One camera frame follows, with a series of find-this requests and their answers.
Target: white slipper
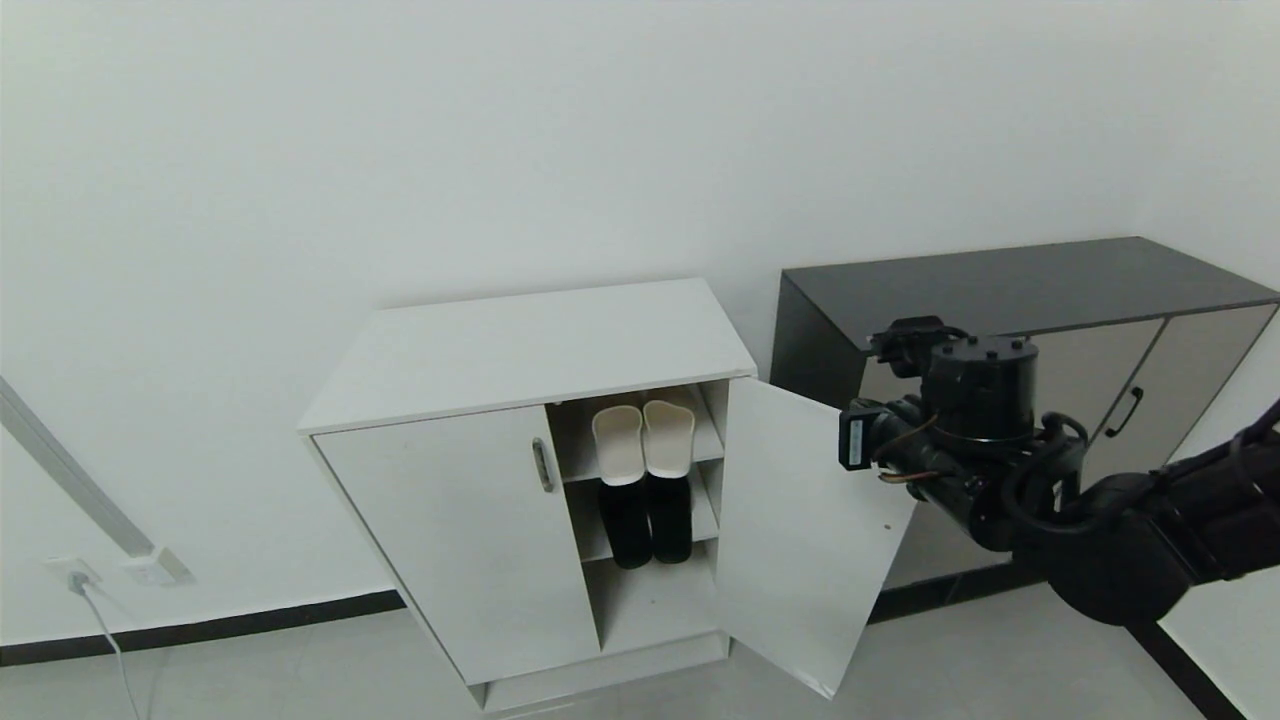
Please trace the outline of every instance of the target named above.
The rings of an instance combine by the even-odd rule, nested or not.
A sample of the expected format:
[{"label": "white slipper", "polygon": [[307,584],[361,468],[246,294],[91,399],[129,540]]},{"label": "white slipper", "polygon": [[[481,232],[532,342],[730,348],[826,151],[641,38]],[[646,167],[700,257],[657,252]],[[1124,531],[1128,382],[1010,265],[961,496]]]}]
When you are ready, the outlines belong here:
[{"label": "white slipper", "polygon": [[694,411],[689,407],[667,400],[644,404],[644,461],[650,475],[689,475],[694,464]]},{"label": "white slipper", "polygon": [[595,460],[607,486],[628,486],[644,477],[643,418],[632,405],[605,407],[591,418]]}]

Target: power outlet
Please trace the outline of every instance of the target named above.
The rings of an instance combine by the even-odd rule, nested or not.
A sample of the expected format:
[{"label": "power outlet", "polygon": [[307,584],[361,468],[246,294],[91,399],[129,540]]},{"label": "power outlet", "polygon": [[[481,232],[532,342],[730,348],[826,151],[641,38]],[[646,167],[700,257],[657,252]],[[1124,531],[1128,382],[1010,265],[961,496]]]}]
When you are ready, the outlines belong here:
[{"label": "power outlet", "polygon": [[45,560],[44,565],[58,578],[58,582],[64,585],[67,584],[67,578],[69,578],[72,573],[84,573],[84,575],[88,577],[90,584],[93,585],[102,582],[102,578],[88,566],[88,562],[84,562],[79,557],[50,557]]},{"label": "power outlet", "polygon": [[195,582],[191,570],[166,547],[161,547],[150,557],[137,557],[120,564],[133,582],[147,587],[184,585]]}]

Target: open cabinet door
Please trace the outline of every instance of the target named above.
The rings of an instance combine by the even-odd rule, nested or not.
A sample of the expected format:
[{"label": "open cabinet door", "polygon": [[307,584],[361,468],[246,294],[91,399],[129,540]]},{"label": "open cabinet door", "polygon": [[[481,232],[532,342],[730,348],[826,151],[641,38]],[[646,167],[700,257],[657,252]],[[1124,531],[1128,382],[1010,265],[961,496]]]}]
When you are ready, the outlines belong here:
[{"label": "open cabinet door", "polygon": [[840,411],[731,380],[716,601],[721,628],[835,696],[915,501],[836,461]]}]

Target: white cable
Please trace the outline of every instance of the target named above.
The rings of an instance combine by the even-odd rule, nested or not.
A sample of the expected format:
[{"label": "white cable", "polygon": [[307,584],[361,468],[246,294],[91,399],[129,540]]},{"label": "white cable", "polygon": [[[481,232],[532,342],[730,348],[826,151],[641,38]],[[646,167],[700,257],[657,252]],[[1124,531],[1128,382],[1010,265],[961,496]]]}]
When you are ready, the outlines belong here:
[{"label": "white cable", "polygon": [[97,620],[97,626],[102,630],[102,635],[106,637],[106,642],[111,644],[111,650],[115,651],[115,660],[120,665],[120,679],[124,680],[124,694],[129,698],[129,707],[133,708],[133,719],[142,720],[142,714],[138,712],[138,703],[133,701],[133,689],[129,688],[129,674],[124,670],[124,653],[120,652],[120,644],[115,642],[115,637],[111,632],[106,629],[106,621],[102,620],[102,614],[97,611],[97,606],[93,605],[93,598],[84,592],[84,585],[90,583],[90,579],[83,573],[72,573],[69,578],[70,591],[84,598],[88,603],[88,609],[93,611],[93,618]]}]

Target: cabinet handle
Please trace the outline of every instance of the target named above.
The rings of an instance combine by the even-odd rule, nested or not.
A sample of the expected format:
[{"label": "cabinet handle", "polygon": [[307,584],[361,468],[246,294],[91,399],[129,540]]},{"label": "cabinet handle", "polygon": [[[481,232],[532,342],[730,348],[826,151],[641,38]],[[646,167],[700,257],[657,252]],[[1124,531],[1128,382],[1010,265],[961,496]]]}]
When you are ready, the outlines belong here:
[{"label": "cabinet handle", "polygon": [[1142,392],[1140,387],[1134,387],[1129,389],[1129,395],[1133,396],[1133,407],[1130,407],[1129,414],[1124,416],[1124,421],[1120,423],[1119,428],[1107,428],[1106,432],[1102,434],[1107,437],[1116,437],[1117,434],[1120,434],[1120,430],[1124,430],[1125,425],[1129,424],[1129,420],[1133,420],[1133,414],[1134,411],[1138,410],[1138,405],[1142,402],[1142,396],[1144,393]]},{"label": "cabinet handle", "polygon": [[534,465],[538,465],[538,478],[543,480],[543,491],[556,492],[552,477],[547,471],[547,446],[543,443],[543,438],[534,438]]}]

